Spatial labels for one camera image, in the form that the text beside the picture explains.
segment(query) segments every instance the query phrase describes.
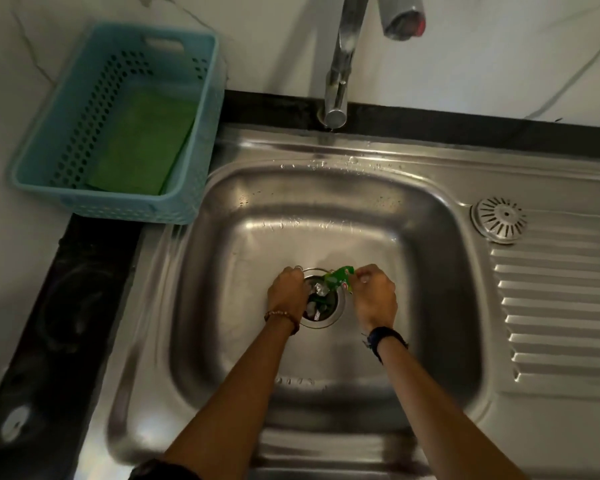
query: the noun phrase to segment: hand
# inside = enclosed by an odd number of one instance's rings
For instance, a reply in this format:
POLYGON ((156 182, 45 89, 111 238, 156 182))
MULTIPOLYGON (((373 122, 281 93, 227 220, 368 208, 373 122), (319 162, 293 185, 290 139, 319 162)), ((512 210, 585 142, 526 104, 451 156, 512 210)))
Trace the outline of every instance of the hand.
POLYGON ((309 291, 310 287, 304 282, 302 269, 287 266, 273 281, 267 292, 267 311, 287 312, 299 324, 306 309, 309 291))
POLYGON ((393 328, 398 302, 395 284, 375 264, 358 268, 349 277, 353 304, 362 330, 368 335, 379 326, 393 328))

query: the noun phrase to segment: overflow drain cover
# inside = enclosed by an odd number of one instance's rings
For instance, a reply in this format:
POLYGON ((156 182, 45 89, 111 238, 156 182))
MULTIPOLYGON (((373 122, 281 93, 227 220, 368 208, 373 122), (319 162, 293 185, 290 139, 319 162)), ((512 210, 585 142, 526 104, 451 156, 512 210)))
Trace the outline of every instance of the overflow drain cover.
POLYGON ((513 244, 527 227, 527 216, 518 204, 503 197, 484 198, 471 208, 477 231, 498 244, 513 244))

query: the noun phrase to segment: forearm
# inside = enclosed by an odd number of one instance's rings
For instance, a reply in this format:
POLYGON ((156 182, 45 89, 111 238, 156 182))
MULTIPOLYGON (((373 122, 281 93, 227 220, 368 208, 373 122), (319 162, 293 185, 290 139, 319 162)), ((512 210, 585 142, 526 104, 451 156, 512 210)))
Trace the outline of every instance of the forearm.
POLYGON ((164 455, 205 480, 241 478, 264 423, 287 339, 294 329, 273 316, 208 403, 164 455))
POLYGON ((438 480, 527 478, 465 416, 398 339, 382 339, 377 350, 438 480))

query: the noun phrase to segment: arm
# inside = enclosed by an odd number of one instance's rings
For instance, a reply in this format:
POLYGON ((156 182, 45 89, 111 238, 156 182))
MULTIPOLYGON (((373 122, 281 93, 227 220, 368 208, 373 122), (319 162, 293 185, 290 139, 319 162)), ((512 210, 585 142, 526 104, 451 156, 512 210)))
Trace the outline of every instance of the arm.
MULTIPOLYGON (((270 311, 300 322, 308 291, 304 274, 290 267, 269 288, 270 311)), ((242 478, 264 423, 280 358, 296 324, 272 315, 216 393, 165 452, 205 480, 242 478)))
MULTIPOLYGON (((364 331, 369 334, 379 326, 392 328, 398 304, 391 280, 372 264, 356 270, 349 282, 364 331)), ((377 351, 438 480, 527 478, 465 416, 398 339, 385 337, 377 351)))

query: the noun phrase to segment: basket handle hole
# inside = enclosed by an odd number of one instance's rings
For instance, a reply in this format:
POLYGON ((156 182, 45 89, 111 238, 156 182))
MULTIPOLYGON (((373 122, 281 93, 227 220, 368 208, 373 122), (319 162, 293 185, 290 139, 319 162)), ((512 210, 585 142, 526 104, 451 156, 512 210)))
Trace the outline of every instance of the basket handle hole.
POLYGON ((165 52, 184 52, 184 44, 174 38, 143 37, 143 41, 149 47, 165 52))

